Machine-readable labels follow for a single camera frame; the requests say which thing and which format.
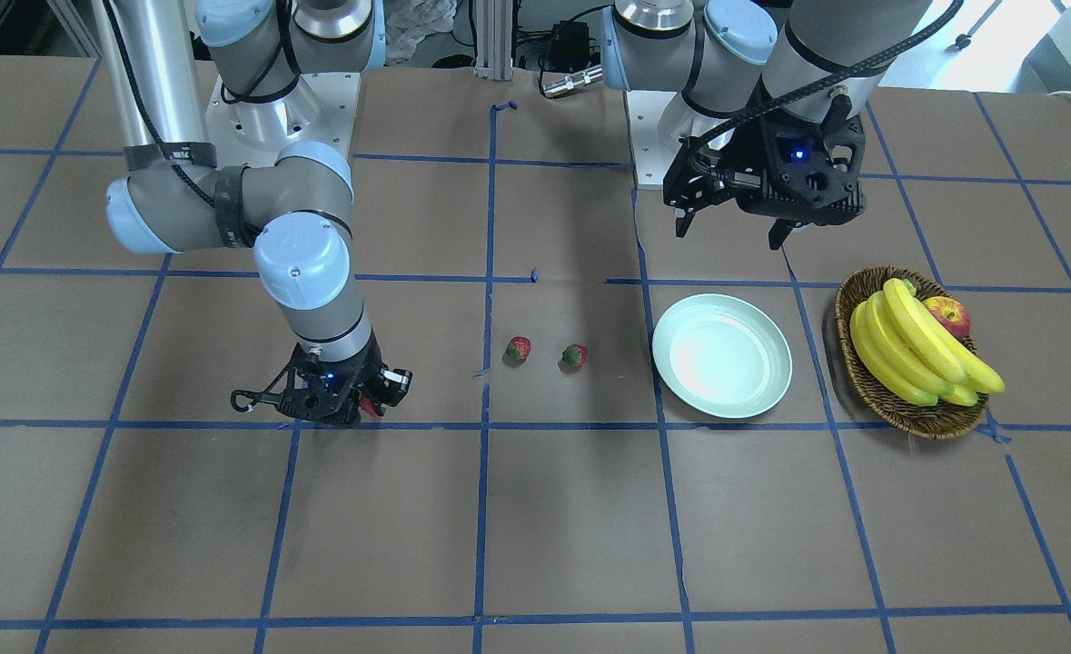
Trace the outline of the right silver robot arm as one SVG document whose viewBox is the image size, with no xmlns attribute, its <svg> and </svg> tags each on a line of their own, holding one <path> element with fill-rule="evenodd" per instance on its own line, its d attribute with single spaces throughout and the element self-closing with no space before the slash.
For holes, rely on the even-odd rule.
<svg viewBox="0 0 1071 654">
<path fill-rule="evenodd" d="M 312 79 L 384 64 L 381 1 L 95 1 L 129 173 L 106 194 L 134 253 L 248 249 L 295 335 L 236 412 L 350 426 L 412 374 L 387 367 L 352 271 L 355 191 L 340 120 Z"/>
</svg>

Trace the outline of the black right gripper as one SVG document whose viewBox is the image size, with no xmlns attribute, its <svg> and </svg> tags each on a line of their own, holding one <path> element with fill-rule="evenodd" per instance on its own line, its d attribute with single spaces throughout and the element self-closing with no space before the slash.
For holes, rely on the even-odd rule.
<svg viewBox="0 0 1071 654">
<path fill-rule="evenodd" d="M 384 367 L 374 336 L 355 356 L 340 362 L 323 362 L 295 346 L 286 375 L 286 386 L 302 390 L 307 421 L 340 428 L 360 425 L 358 397 L 368 396 L 376 406 L 397 407 L 413 382 L 411 370 Z"/>
</svg>

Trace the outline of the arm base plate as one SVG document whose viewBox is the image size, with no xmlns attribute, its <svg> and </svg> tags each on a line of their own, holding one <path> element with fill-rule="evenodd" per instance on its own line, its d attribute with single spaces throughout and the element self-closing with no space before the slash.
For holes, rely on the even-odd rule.
<svg viewBox="0 0 1071 654">
<path fill-rule="evenodd" d="M 316 141 L 349 158 L 362 79 L 357 72 L 303 75 L 283 98 L 268 104 L 227 104 L 215 83 L 203 127 L 220 166 L 270 166 L 286 146 Z"/>
<path fill-rule="evenodd" d="M 634 90 L 625 93 L 625 100 L 628 135 L 640 191 L 662 189 L 684 137 L 699 137 L 726 121 L 689 107 L 680 92 Z"/>
</svg>

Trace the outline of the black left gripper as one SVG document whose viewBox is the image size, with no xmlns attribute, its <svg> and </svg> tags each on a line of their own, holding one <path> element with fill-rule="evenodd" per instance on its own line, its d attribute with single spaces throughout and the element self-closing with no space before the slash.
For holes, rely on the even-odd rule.
<svg viewBox="0 0 1071 654">
<path fill-rule="evenodd" d="M 681 140 L 662 187 L 677 239 L 684 239 L 698 211 L 725 202 L 775 219 L 768 231 L 771 250 L 804 224 L 841 226 L 866 211 L 859 181 L 866 132 L 858 115 L 831 130 L 767 115 L 733 130 L 721 148 L 697 140 Z"/>
</svg>

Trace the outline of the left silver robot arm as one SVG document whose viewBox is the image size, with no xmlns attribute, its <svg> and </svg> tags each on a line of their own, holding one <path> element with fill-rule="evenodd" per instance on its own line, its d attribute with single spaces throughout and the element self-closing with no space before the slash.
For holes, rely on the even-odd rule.
<svg viewBox="0 0 1071 654">
<path fill-rule="evenodd" d="M 735 203 L 794 229 L 866 211 L 860 112 L 897 55 L 929 37 L 926 1 L 615 1 L 600 61 L 621 91 L 668 92 L 662 200 L 688 234 Z"/>
</svg>

